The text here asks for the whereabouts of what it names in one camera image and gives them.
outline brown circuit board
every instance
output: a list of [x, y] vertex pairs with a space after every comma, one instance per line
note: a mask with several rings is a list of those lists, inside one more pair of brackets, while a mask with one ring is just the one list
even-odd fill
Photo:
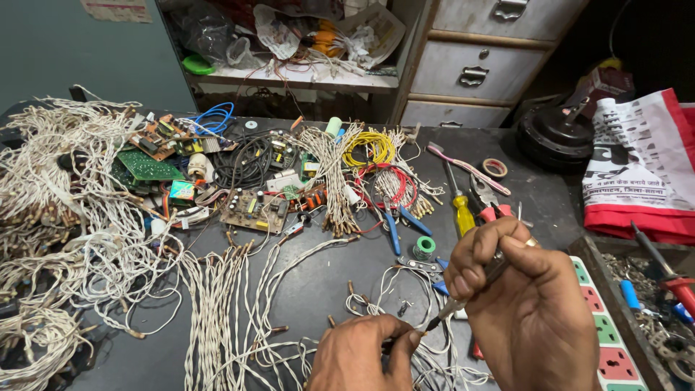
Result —
[[[265, 209], [268, 218], [263, 215], [261, 210]], [[241, 193], [232, 191], [229, 194], [229, 202], [224, 207], [220, 221], [238, 227], [250, 228], [277, 234], [282, 231], [285, 218], [288, 213], [289, 202], [273, 195], [264, 195], [263, 202], [257, 200], [256, 194], [252, 191], [242, 190]]]
[[143, 130], [137, 131], [130, 136], [130, 142], [157, 161], [168, 158], [176, 152], [173, 145], [164, 143], [167, 137], [166, 133], [174, 132], [173, 129], [170, 131], [164, 125], [168, 125], [172, 117], [173, 115], [169, 114], [159, 118], [159, 120], [148, 123]]
[[[310, 212], [319, 206], [323, 205], [326, 203], [326, 184], [322, 183], [319, 184], [315, 187], [312, 187], [311, 189], [302, 189], [299, 191], [294, 192], [292, 195], [285, 195], [288, 199], [291, 199], [290, 201], [290, 213], [293, 212], [298, 212], [299, 210], [304, 210], [307, 212]], [[311, 197], [312, 199], [312, 205], [309, 205], [309, 203], [306, 201], [306, 197]]]
[[131, 135], [130, 142], [157, 161], [175, 152], [181, 156], [203, 152], [200, 140], [194, 140], [190, 131], [178, 128], [173, 119], [174, 116], [168, 114], [148, 123], [143, 130]]

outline power strip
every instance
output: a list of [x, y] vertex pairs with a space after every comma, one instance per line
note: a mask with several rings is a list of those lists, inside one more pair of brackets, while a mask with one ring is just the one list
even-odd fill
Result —
[[587, 273], [584, 262], [579, 257], [570, 256], [570, 258], [596, 323], [600, 347], [598, 381], [601, 388], [605, 391], [647, 391], [644, 379], [623, 342], [620, 332], [615, 327], [613, 318], [606, 310], [598, 289]]

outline black workbench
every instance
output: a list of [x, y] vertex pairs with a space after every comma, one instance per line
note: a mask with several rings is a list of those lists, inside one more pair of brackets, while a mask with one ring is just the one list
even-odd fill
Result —
[[[244, 123], [249, 119], [257, 121], [259, 129], [264, 127], [288, 129], [293, 122], [263, 118], [240, 118], [239, 122]], [[560, 176], [536, 167], [516, 149], [513, 130], [422, 128], [417, 141], [421, 147], [425, 147], [429, 141], [434, 141], [445, 148], [446, 155], [475, 166], [488, 157], [505, 162], [509, 168], [509, 174], [502, 183], [512, 191], [512, 195], [506, 199], [501, 195], [498, 197], [501, 202], [504, 199], [505, 203], [509, 203], [513, 210], [516, 210], [519, 201], [523, 202], [523, 218], [535, 224], [532, 233], [545, 248], [564, 250], [585, 233], [582, 228], [580, 207], [581, 175]], [[412, 157], [417, 154], [417, 149], [414, 145], [406, 145], [402, 153], [404, 157]], [[443, 185], [448, 183], [443, 162], [430, 152], [422, 152], [419, 158], [410, 161], [410, 164], [419, 178], [430, 179], [433, 186], [444, 186], [447, 191], [440, 197], [445, 202], [444, 206], [433, 202], [435, 212], [424, 216], [422, 222], [434, 233], [432, 238], [436, 242], [435, 255], [448, 259], [457, 242], [457, 228], [454, 209], [449, 203], [449, 186]], [[454, 174], [459, 187], [467, 189], [468, 173], [454, 167]], [[205, 233], [193, 246], [192, 250], [196, 255], [202, 256], [210, 251], [221, 254], [227, 248], [224, 225], [216, 220], [207, 227]], [[282, 246], [278, 261], [280, 265], [305, 250], [331, 239], [330, 232], [321, 231], [321, 220], [322, 217], [317, 217], [316, 223]], [[367, 212], [358, 214], [357, 220], [363, 230], [375, 224], [375, 218]], [[181, 238], [184, 243], [190, 243], [201, 229], [202, 226], [198, 226], [189, 232], [182, 233]], [[410, 249], [416, 239], [421, 236], [415, 229], [402, 225], [398, 226], [398, 232], [404, 254], [405, 249]], [[256, 239], [258, 243], [263, 240], [263, 237], [264, 235], [260, 232], [246, 232], [238, 229], [235, 241], [245, 243]], [[250, 259], [251, 281], [257, 281], [268, 250], [277, 240], [278, 238], [271, 238], [270, 245]], [[395, 264], [395, 259], [396, 256], [391, 250], [387, 237], [381, 230], [374, 230], [354, 243], [323, 250], [304, 260], [283, 279], [270, 311], [271, 324], [288, 325], [290, 330], [271, 340], [273, 342], [298, 341], [304, 336], [319, 339], [328, 327], [328, 314], [332, 314], [337, 322], [352, 317], [345, 311], [345, 299], [348, 295], [347, 281], [353, 281], [356, 293], [366, 294], [375, 301], [379, 295], [382, 274], [389, 266]], [[172, 271], [170, 281], [174, 280], [175, 271]], [[69, 390], [181, 389], [184, 378], [183, 362], [190, 334], [191, 302], [186, 287], [181, 284], [179, 289], [183, 294], [181, 308], [173, 321], [159, 333], [150, 335], [144, 340], [137, 340], [126, 333], [106, 330], [105, 326], [102, 326], [101, 328], [104, 328], [102, 333], [106, 336], [104, 342], [100, 344], [94, 369], [79, 374]], [[255, 289], [249, 290], [250, 298], [254, 291]], [[395, 314], [402, 305], [402, 300], [406, 299], [414, 305], [406, 311], [403, 319], [411, 324], [421, 323], [426, 311], [427, 297], [415, 277], [401, 273], [395, 290], [390, 295], [384, 295], [382, 307], [387, 312]], [[177, 301], [176, 295], [165, 300], [146, 301], [135, 311], [131, 327], [143, 332], [157, 329], [169, 319]], [[88, 321], [98, 320], [89, 314], [85, 317]], [[452, 320], [452, 327], [459, 349], [459, 365], [487, 370], [484, 362], [477, 362], [468, 354], [471, 340], [468, 323]], [[430, 333], [425, 337], [425, 341], [431, 346], [441, 348], [443, 344], [441, 331]], [[296, 353], [296, 349], [287, 348], [281, 352], [284, 355], [290, 355]], [[301, 376], [298, 360], [293, 362], [293, 367]], [[268, 373], [271, 384], [274, 384], [275, 375], [272, 370]], [[291, 389], [295, 387], [289, 376], [285, 377], [285, 384]], [[247, 377], [247, 386], [251, 390], [263, 388], [251, 376]], [[483, 386], [473, 387], [477, 390], [498, 389], [493, 381]]]

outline hand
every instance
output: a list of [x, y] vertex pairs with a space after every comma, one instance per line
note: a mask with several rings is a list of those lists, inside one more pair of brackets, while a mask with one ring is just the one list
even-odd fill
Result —
[[[389, 368], [382, 370], [382, 342], [395, 340]], [[393, 315], [366, 315], [323, 333], [307, 391], [411, 391], [410, 357], [420, 333]]]
[[[473, 228], [451, 254], [446, 287], [470, 298], [468, 321], [502, 390], [599, 390], [596, 326], [572, 262], [527, 246], [530, 237], [513, 217]], [[510, 267], [481, 291], [497, 247]]]

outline drawer handle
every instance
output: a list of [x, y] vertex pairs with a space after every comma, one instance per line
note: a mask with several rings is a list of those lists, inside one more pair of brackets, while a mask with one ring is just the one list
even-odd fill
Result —
[[485, 81], [487, 72], [490, 72], [490, 70], [480, 66], [465, 67], [461, 76], [459, 76], [459, 83], [464, 87], [478, 87]]
[[511, 22], [521, 17], [528, 0], [499, 0], [493, 14]]
[[439, 127], [463, 127], [464, 124], [459, 124], [456, 121], [440, 122]]

